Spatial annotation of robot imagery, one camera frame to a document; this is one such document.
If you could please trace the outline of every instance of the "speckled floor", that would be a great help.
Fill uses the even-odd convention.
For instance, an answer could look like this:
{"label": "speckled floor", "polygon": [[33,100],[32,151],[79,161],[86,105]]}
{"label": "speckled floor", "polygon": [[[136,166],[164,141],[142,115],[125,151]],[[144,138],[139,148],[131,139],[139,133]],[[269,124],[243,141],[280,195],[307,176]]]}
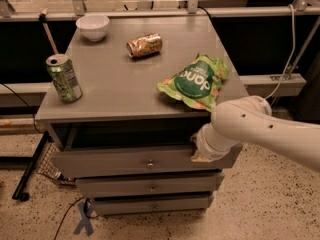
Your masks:
{"label": "speckled floor", "polygon": [[[0,141],[11,151],[28,153],[40,137],[2,134]],[[88,237],[84,229],[73,233],[81,220],[75,205],[56,239],[320,239],[319,174],[246,143],[234,167],[224,172],[206,211],[98,217],[91,219],[94,233]],[[81,195],[74,187],[54,184],[36,168],[25,189],[30,200],[15,201],[12,195],[22,175],[22,170],[0,170],[0,238],[54,239],[66,210]]]}

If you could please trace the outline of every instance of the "drawer front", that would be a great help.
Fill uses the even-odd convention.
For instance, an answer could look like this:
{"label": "drawer front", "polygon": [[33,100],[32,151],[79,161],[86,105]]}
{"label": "drawer front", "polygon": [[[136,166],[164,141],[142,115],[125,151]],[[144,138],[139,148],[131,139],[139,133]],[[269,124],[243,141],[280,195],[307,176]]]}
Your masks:
{"label": "drawer front", "polygon": [[213,192],[223,173],[190,173],[79,179],[77,186],[85,197],[121,197],[170,193]]}
{"label": "drawer front", "polygon": [[213,201],[212,195],[190,195],[136,200],[94,201],[98,215],[150,213],[164,211],[206,209]]}
{"label": "drawer front", "polygon": [[235,146],[211,163],[192,162],[191,145],[57,152],[52,162],[64,176],[73,178],[199,171],[232,167],[241,148]]}

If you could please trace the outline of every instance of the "green can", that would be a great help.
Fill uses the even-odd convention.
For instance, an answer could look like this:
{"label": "green can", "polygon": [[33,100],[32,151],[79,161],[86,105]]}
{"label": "green can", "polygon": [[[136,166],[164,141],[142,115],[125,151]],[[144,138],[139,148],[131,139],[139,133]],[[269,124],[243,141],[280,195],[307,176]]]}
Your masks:
{"label": "green can", "polygon": [[69,57],[55,54],[46,60],[46,64],[59,98],[66,103],[80,99],[82,91]]}

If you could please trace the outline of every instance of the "white cable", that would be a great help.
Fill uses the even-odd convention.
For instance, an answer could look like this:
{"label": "white cable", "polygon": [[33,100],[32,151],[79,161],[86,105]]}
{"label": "white cable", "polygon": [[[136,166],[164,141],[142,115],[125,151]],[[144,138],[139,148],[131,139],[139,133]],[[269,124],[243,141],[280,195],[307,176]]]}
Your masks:
{"label": "white cable", "polygon": [[296,49],[296,36],[295,36],[296,30],[295,30],[295,22],[294,22],[294,8],[293,8],[292,4],[289,4],[289,7],[291,9],[291,19],[292,19],[292,50],[291,50],[291,54],[290,54],[290,56],[288,58],[288,61],[287,61],[286,65],[284,66],[284,69],[283,69],[283,72],[281,74],[279,83],[274,88],[274,90],[267,97],[265,97],[265,99],[268,99],[268,98],[272,97],[276,93],[276,91],[279,89],[279,86],[281,85],[282,81],[284,80],[284,75],[286,74],[286,70],[287,70],[288,65],[289,65],[289,63],[291,61],[292,55],[293,55],[293,53],[294,53],[294,51]]}

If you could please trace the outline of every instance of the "metal leg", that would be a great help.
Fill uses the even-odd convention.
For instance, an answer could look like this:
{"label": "metal leg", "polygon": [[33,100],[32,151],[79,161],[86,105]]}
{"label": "metal leg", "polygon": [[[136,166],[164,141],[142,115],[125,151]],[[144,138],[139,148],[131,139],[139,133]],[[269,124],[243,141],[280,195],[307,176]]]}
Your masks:
{"label": "metal leg", "polygon": [[35,150],[32,160],[29,162],[26,170],[24,171],[24,174],[16,188],[16,191],[14,192],[12,199],[20,200],[20,201],[27,201],[29,200],[29,193],[23,192],[24,188],[27,185],[27,182],[29,180],[29,177],[31,176],[32,170],[42,152],[42,149],[44,145],[46,144],[47,140],[49,138],[49,133],[45,132],[38,144],[37,149]]}

